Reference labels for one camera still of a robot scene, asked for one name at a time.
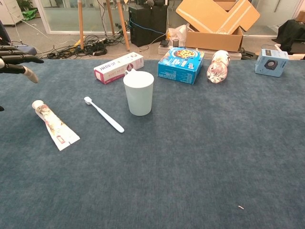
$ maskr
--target wooden stand leg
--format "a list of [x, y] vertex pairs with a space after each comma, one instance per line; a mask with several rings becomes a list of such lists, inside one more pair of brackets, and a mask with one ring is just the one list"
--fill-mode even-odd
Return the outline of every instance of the wooden stand leg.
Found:
[[129, 51], [130, 48], [129, 48], [128, 37], [127, 37], [124, 16], [123, 16], [123, 11], [122, 11], [120, 0], [116, 0], [116, 3], [118, 4], [119, 16], [120, 16], [122, 30], [123, 30], [123, 34], [124, 34], [124, 38], [125, 38], [126, 49], [127, 49], [127, 51]]
[[109, 14], [111, 31], [112, 31], [112, 34], [114, 35], [114, 27], [113, 27], [113, 20], [112, 20], [111, 8], [110, 8], [110, 1], [106, 0], [106, 4], [107, 4], [107, 10], [108, 10], [108, 14]]
[[78, 18], [80, 24], [80, 36], [81, 36], [81, 49], [84, 49], [84, 36], [83, 36], [83, 26], [82, 26], [82, 3], [78, 0]]

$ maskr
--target table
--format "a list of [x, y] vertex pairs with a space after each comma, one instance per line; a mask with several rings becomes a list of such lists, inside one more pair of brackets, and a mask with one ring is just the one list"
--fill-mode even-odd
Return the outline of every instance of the table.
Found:
[[[302, 228], [305, 66], [281, 78], [231, 61], [221, 84], [155, 77], [152, 112], [128, 110], [122, 79], [102, 60], [47, 60], [0, 75], [0, 228]], [[157, 61], [143, 70], [156, 76]], [[114, 130], [83, 98], [118, 121]], [[59, 152], [31, 108], [42, 99], [80, 140]]]
[[281, 50], [290, 52], [294, 39], [305, 39], [305, 24], [295, 20], [288, 20], [278, 29], [274, 42], [281, 44]]

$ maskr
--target white toothbrush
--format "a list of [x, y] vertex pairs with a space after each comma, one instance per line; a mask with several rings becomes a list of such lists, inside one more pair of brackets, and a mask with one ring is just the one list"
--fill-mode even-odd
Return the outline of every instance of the white toothbrush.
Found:
[[114, 127], [114, 129], [116, 129], [120, 133], [124, 133], [124, 128], [120, 124], [118, 124], [113, 118], [107, 115], [106, 112], [104, 112], [101, 108], [95, 105], [90, 97], [87, 96], [84, 98], [84, 100], [86, 104], [94, 106], [95, 109], [108, 121], [108, 123], [110, 123]]

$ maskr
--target small speaker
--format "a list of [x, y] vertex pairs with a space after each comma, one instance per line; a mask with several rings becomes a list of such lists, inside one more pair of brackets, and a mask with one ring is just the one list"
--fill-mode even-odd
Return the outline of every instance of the small speaker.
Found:
[[274, 70], [274, 69], [276, 69], [277, 64], [278, 64], [278, 62], [275, 61], [275, 60], [268, 60], [268, 61], [265, 63], [265, 68], [266, 68], [266, 69], [269, 69], [269, 70]]

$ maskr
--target cup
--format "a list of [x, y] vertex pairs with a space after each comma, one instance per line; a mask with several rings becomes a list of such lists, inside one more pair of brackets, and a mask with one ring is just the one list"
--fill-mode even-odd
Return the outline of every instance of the cup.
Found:
[[147, 115], [152, 110], [153, 75], [132, 69], [123, 79], [129, 110], [133, 115]]

